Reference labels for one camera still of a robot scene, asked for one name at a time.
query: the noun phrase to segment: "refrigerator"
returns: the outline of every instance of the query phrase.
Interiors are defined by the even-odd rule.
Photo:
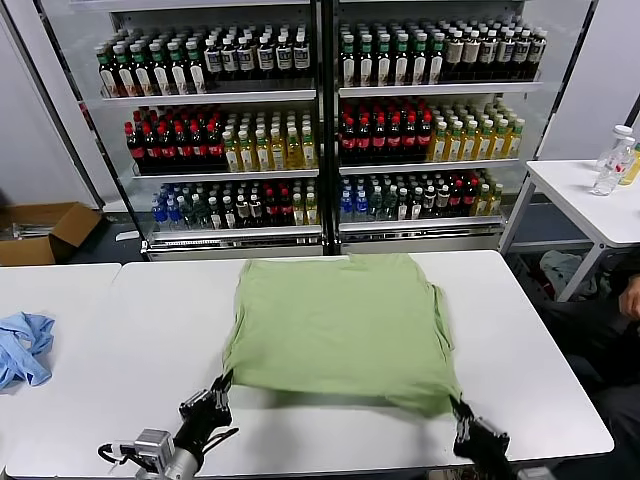
[[[580,52],[595,2],[572,0],[559,6],[552,0],[40,0],[37,6],[45,25],[49,27],[53,49],[58,61],[65,67],[69,84],[84,111],[88,129],[95,137],[97,149],[139,230],[142,252],[152,260],[177,260],[495,248],[506,218],[504,207],[508,208],[519,192],[525,175],[524,162],[538,158],[544,145],[550,122]],[[527,29],[530,30],[529,38],[533,38],[534,28],[538,33],[542,30],[546,32],[547,43],[533,76],[525,78],[520,74],[511,75],[511,68],[507,73],[496,74],[493,67],[489,73],[482,75],[476,74],[475,67],[469,67],[468,72],[465,70],[461,74],[455,58],[453,63],[449,62],[445,47],[442,76],[431,84],[427,72],[417,82],[412,81],[410,76],[402,82],[396,82],[395,72],[391,72],[387,82],[378,86],[377,64],[374,60],[379,52],[380,32],[388,32],[392,37],[392,57],[398,50],[394,43],[397,43],[398,32],[407,33],[410,37],[407,72],[413,74],[419,33],[425,32],[427,35],[425,58],[430,65],[433,51],[431,42],[434,41],[434,32],[429,30],[431,27],[437,28],[439,22],[449,23],[457,26],[465,35],[462,38],[466,38],[467,26],[472,26],[473,31],[488,20],[499,22],[500,29],[504,25],[514,32],[516,27],[521,27],[517,32],[520,37],[522,31]],[[272,55],[275,55],[272,58],[274,71],[270,75],[268,62],[267,70],[263,71],[259,58],[258,39],[264,36],[267,26],[271,27],[269,45]],[[290,49],[288,61],[291,71],[287,67],[287,57],[278,58],[278,32],[283,33],[283,30],[279,30],[283,26],[287,33],[284,44],[288,45],[283,44],[283,48]],[[242,47],[239,39],[243,35],[254,41],[252,58],[255,71],[243,71],[240,61],[236,59],[236,70],[227,72],[223,65],[221,75],[209,75],[210,66],[203,51],[207,48],[206,40],[210,35],[218,34],[215,45],[217,47],[220,44],[220,58],[224,59],[225,45],[220,40],[229,35],[231,29],[235,37],[231,48],[235,49],[235,55]],[[301,45],[295,38],[300,29],[303,32]],[[197,33],[200,37],[196,36],[195,50],[206,78],[198,89],[193,80],[196,77],[190,76],[190,67],[185,64],[186,83],[189,85],[185,87],[186,90],[181,90],[173,81],[172,67],[167,63],[172,61],[168,43],[177,38],[174,35],[182,34],[184,38],[182,42],[177,42],[182,43],[178,50],[182,55],[181,61],[188,61],[186,43]],[[455,32],[443,33],[445,42],[450,40],[447,35],[456,38]],[[131,75],[130,91],[127,91],[126,81],[123,83],[118,78],[117,67],[111,70],[112,75],[116,75],[116,85],[105,81],[105,76],[100,72],[100,48],[107,52],[111,65],[117,62],[116,55],[112,55],[113,47],[117,46],[118,41],[125,42],[127,62],[132,65],[134,58],[129,56],[131,46],[143,40],[145,43],[141,48],[146,50],[145,62],[150,65],[153,61],[150,45],[163,34],[168,35],[162,43],[164,65],[169,67],[167,72],[171,77],[168,91],[160,88],[153,76],[154,70],[149,66],[146,71],[151,77],[151,87],[147,91],[143,88],[144,82],[136,80],[135,68],[129,70],[130,75],[134,74]],[[345,34],[354,37],[353,65],[358,68],[354,82],[346,85],[343,72]],[[371,73],[374,75],[368,82],[362,81],[359,75],[363,58],[362,44],[366,43],[362,37],[367,34],[375,37],[371,42],[374,65]],[[308,52],[306,68],[302,61],[300,69],[297,69],[295,54],[304,51],[304,48]],[[395,58],[391,59],[392,67],[397,63]],[[282,71],[280,60],[284,62]],[[484,111],[484,108],[501,106],[509,109],[508,113],[523,119],[525,125],[517,155],[505,158],[501,150],[496,155],[487,155],[489,158],[486,159],[480,156],[475,160],[463,159],[459,154],[450,161],[443,158],[434,161],[429,158],[428,147],[421,150],[412,148],[413,144],[393,154],[390,153],[391,147],[385,146],[384,154],[374,155],[372,133],[369,143],[365,134],[353,136],[356,145],[364,145],[364,154],[345,152],[345,105],[350,105],[349,108],[358,113],[354,116],[359,125],[362,119],[360,114],[367,110],[371,113],[374,108],[386,109],[392,105],[392,109],[397,108],[402,113],[403,105],[409,105],[411,109],[416,108],[418,103],[433,109],[455,107],[454,113],[459,113],[460,109],[469,111],[475,108],[477,121],[482,121],[480,111]],[[282,169],[278,169],[273,161],[271,147],[267,148],[268,160],[263,164],[257,153],[258,120],[264,119],[262,129],[268,130],[265,137],[273,144],[270,131],[277,112],[280,113],[280,135],[285,141],[285,151],[289,152],[290,147],[287,138],[289,127],[286,126],[290,115],[294,117],[291,120],[295,123],[293,126],[298,141],[297,145],[293,142],[291,151],[294,153],[287,157],[287,164],[282,165]],[[172,123],[174,137],[167,145],[182,148],[179,142],[176,143],[175,122],[171,119],[167,122],[168,115],[182,118],[183,131],[189,131],[195,120],[196,130],[203,137],[208,134],[207,122],[214,117],[217,119],[216,125],[219,124],[214,130],[221,133],[235,115],[234,128],[230,131],[232,145],[227,148],[224,138],[222,141],[220,138],[212,139],[211,143],[218,142],[218,150],[215,155],[206,153],[206,158],[200,161],[193,160],[197,155],[193,153],[193,145],[189,145],[191,150],[187,156],[175,154],[169,156],[170,160],[150,162],[149,158],[155,158],[154,146],[160,148],[158,127],[161,121]],[[203,123],[200,123],[199,115],[204,117]],[[248,119],[248,145],[239,138],[239,127],[245,116]],[[431,140],[436,138],[435,116],[432,116],[430,123]],[[391,138],[389,125],[393,123],[392,120],[385,119],[385,142]],[[454,124],[451,115],[445,120]],[[131,122],[133,131],[143,138],[146,136],[144,123],[149,123],[152,139],[148,145],[139,138],[139,143],[127,143],[127,122]],[[406,124],[407,119],[403,118],[403,147],[404,137],[407,136],[405,130],[409,128]],[[305,140],[305,125],[311,127],[310,142]],[[451,125],[447,125],[447,138],[451,137],[451,128]],[[202,147],[206,149],[207,139],[202,142]],[[308,150],[305,150],[304,144],[311,145],[312,159],[305,157]],[[136,148],[145,151],[142,157],[134,158]],[[231,157],[236,160],[244,158],[251,167],[238,168],[229,160],[227,154],[230,151]],[[415,196],[409,175],[415,176],[422,185],[420,188],[424,187],[425,191],[425,182],[430,180],[433,183],[436,178],[444,178],[453,190],[456,179],[464,180],[466,187],[469,179],[474,177],[486,181],[492,194],[496,185],[500,184],[503,192],[500,208],[487,211],[490,215],[470,215],[472,205],[466,208],[454,208],[455,205],[448,208],[447,205],[441,214],[423,212],[415,218],[410,213],[399,218],[398,203],[390,214],[375,211],[375,206],[368,208],[364,215],[345,212],[341,205],[345,180],[352,184],[351,198],[355,199],[358,180],[362,179],[365,196],[369,199],[375,191],[375,181],[381,187],[385,186],[385,175],[392,182],[403,181],[407,184],[409,202]],[[204,192],[202,200],[205,202],[208,202],[210,192],[217,192],[214,196],[221,217],[219,223],[211,216],[215,215],[211,209],[207,215],[198,218],[193,211],[187,212],[186,216],[172,223],[166,211],[166,192],[178,188],[172,199],[175,206],[177,197],[183,192],[182,196],[186,197],[184,200],[191,203],[193,200],[190,202],[189,196],[196,193],[198,187],[202,188],[200,197]],[[244,194],[242,196],[246,197],[240,202],[239,188]],[[251,200],[253,189],[257,194],[255,202]],[[481,185],[477,185],[478,194],[480,190]],[[301,202],[293,198],[296,193],[301,195]],[[308,199],[309,193],[312,193],[311,200]],[[229,222],[226,221],[224,210],[227,196],[231,199],[229,211],[234,216],[234,220]],[[164,214],[158,212],[154,199],[158,201],[160,209],[164,208]]]

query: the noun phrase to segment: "display fridge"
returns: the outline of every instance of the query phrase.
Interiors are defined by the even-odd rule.
[[[154,260],[495,248],[594,9],[40,2]]]

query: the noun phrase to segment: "hand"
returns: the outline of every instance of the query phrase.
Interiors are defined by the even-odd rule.
[[[634,321],[640,321],[640,275],[635,275],[629,279],[629,285],[620,295],[618,305],[620,306],[620,313]]]

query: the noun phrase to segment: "white table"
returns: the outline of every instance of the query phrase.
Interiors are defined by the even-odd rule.
[[[496,252],[414,254],[445,289],[456,372],[477,414],[512,437],[511,460],[610,451],[613,441],[538,315]],[[144,428],[175,434],[177,408],[221,373],[243,261],[123,267],[101,315],[50,382],[35,425],[7,462],[17,477],[106,477],[99,445]],[[234,386],[240,433],[208,454],[202,476],[370,471],[466,463],[452,453],[454,419],[397,408],[323,403]],[[27,412],[16,407],[16,415]],[[116,477],[132,476],[134,466]]]
[[[595,160],[527,162],[528,176],[500,239],[506,255],[524,211],[538,188],[593,242],[593,247],[558,296],[567,301],[610,249],[640,244],[640,181],[618,186],[607,197],[591,193],[598,176]]]
[[[58,372],[66,368],[67,354],[95,318],[120,269],[115,263],[0,267],[0,318],[23,311],[55,320],[51,351],[41,357],[51,368],[51,380],[38,387],[21,382],[0,392],[0,471],[12,450],[33,442],[46,416],[54,414],[48,402]]]

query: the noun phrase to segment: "table leg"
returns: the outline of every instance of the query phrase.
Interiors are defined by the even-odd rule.
[[[578,270],[576,270],[576,273],[573,274],[573,277],[571,277],[567,286],[564,287],[564,290],[558,296],[559,302],[566,302],[571,298],[571,295],[575,293],[580,286],[580,283],[593,273],[593,270],[598,266],[600,259],[606,251],[607,247],[603,243],[596,243],[591,247],[591,250],[589,250],[587,256],[584,257],[584,260],[582,260],[582,263],[578,267]]]
[[[536,186],[533,183],[533,180],[531,180],[531,175],[527,173],[527,178],[522,185],[520,195],[518,195],[518,199],[516,200],[516,204],[513,207],[509,220],[507,220],[507,227],[498,242],[498,251],[503,257],[506,257],[509,252],[509,248],[513,243],[513,237],[516,234],[516,230],[522,221],[522,217],[524,217],[524,212],[529,206],[529,202],[531,202],[531,197],[533,197],[533,193],[535,191]]]

